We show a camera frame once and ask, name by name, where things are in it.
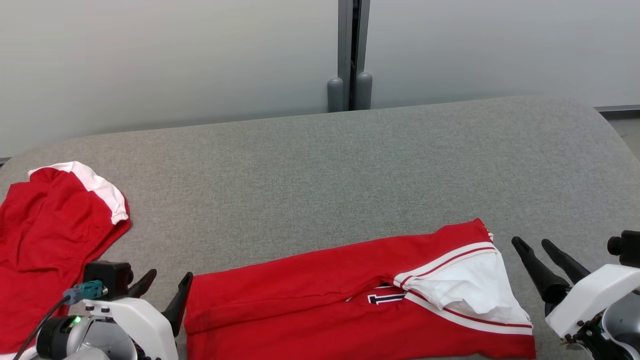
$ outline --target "red stripe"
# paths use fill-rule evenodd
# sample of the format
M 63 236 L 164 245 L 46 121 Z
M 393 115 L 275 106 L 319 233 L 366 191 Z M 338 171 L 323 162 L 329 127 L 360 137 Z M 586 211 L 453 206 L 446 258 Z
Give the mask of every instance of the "red stripe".
M 411 277 L 420 277 L 420 276 L 429 275 L 430 273 L 432 273 L 432 272 L 434 272 L 434 271 L 438 270 L 439 268 L 443 267 L 444 265 L 446 265 L 446 264 L 450 263 L 451 261 L 453 261 L 453 260 L 455 260 L 455 259 L 458 259 L 458 258 L 459 258 L 459 257 L 461 257 L 461 256 L 464 256 L 464 255 L 467 255 L 467 254 L 471 254 L 472 252 L 476 252 L 476 251 L 480 251 L 480 250 L 495 250 L 495 247 L 481 247 L 481 248 L 478 248 L 478 249 L 473 249 L 473 250 L 469 250 L 469 251 L 463 252 L 462 254 L 458 254 L 458 255 L 454 256 L 453 258 L 448 259 L 448 260 L 447 260 L 447 261 L 445 261 L 444 263 L 442 263 L 442 264 L 440 264 L 440 265 L 438 265 L 438 266 L 434 267 L 433 269 L 431 269 L 431 270 L 427 271 L 427 272 L 426 272 L 426 273 L 424 273 L 424 274 L 420 274 L 420 275 L 409 275 L 409 276 L 407 276 L 407 277 L 406 277 L 404 280 L 402 280 L 402 282 L 400 283 L 400 287 L 404 286 L 404 284 L 406 283 L 406 281 L 407 281 L 409 278 L 411 278 Z
M 415 292 L 413 290 L 409 290 L 409 292 L 414 294 L 415 296 L 419 297 L 420 299 L 430 303 L 430 301 L 425 299 L 420 293 L 417 293 L 417 292 Z M 447 309 L 446 307 L 443 308 L 443 310 L 447 311 L 448 313 L 451 313 L 453 315 L 460 316 L 461 318 L 465 318 L 467 320 L 472 320 L 472 321 L 475 321 L 475 322 L 488 323 L 490 325 L 497 325 L 497 326 L 528 327 L 530 329 L 533 328 L 533 325 L 525 324 L 525 323 L 501 323 L 501 322 L 492 322 L 492 321 L 489 321 L 489 320 L 477 319 L 477 318 L 474 318 L 474 317 L 471 317 L 471 316 L 467 316 L 467 315 L 463 315 L 461 313 L 457 313 L 457 312 L 455 312 L 453 310 Z

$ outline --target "black cable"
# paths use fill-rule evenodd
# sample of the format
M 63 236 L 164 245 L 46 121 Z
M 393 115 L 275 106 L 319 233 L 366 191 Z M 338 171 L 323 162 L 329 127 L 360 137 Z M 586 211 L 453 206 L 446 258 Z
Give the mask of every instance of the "black cable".
M 44 325 L 44 323 L 47 321 L 47 319 L 49 319 L 51 317 L 51 315 L 53 313 L 56 312 L 56 310 L 58 310 L 58 308 L 60 306 L 62 306 L 64 303 L 66 303 L 68 300 L 71 299 L 71 296 L 67 295 L 65 297 L 63 297 L 62 299 L 60 299 L 60 301 L 58 301 L 55 305 L 53 305 L 53 307 L 51 308 L 51 310 L 49 310 L 49 312 L 42 318 L 42 320 L 40 321 L 40 323 L 38 324 L 38 326 L 36 326 L 36 328 L 33 330 L 33 332 L 31 333 L 31 335 L 29 335 L 29 337 L 27 338 L 27 340 L 24 342 L 24 344 L 22 344 L 22 347 L 20 348 L 20 350 L 15 354 L 15 356 L 13 357 L 13 360 L 19 360 L 20 356 L 22 356 L 22 354 L 24 353 L 25 350 L 27 350 L 27 348 L 29 347 L 29 343 L 31 343 L 31 340 L 33 340 L 33 337 L 36 336 L 36 334 L 38 334 L 38 331 L 40 330 L 40 328 Z

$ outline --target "gray fabric surface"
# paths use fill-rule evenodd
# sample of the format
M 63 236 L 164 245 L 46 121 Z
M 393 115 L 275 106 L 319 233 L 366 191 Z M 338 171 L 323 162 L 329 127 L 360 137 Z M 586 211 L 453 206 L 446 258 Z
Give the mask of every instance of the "gray fabric surface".
M 640 164 L 593 109 L 515 97 L 92 136 L 0 169 L 0 198 L 27 171 L 81 161 L 129 200 L 132 229 L 103 259 L 158 269 L 164 309 L 187 271 L 235 268 L 481 218 L 532 316 L 538 359 L 563 350 L 510 244 L 550 238 L 587 268 L 640 229 Z M 184 351 L 184 331 L 178 339 Z

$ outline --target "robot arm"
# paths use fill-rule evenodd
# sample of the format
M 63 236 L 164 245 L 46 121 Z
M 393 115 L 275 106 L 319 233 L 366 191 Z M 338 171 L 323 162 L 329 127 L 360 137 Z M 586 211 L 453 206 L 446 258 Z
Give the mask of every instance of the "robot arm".
M 549 270 L 519 237 L 511 240 L 545 303 L 549 326 L 567 343 L 582 345 L 595 360 L 640 359 L 640 233 L 609 240 L 622 265 L 591 273 L 551 241 L 542 247 L 575 284 Z
M 104 287 L 103 295 L 83 300 L 91 313 L 89 317 L 50 317 L 36 339 L 38 355 L 43 359 L 70 359 L 93 348 L 110 360 L 178 360 L 173 338 L 180 332 L 193 274 L 184 276 L 173 300 L 161 313 L 139 299 L 150 288 L 156 273 L 151 269 L 129 287 L 133 279 L 130 264 L 107 261 L 87 264 L 84 281 L 99 280 Z

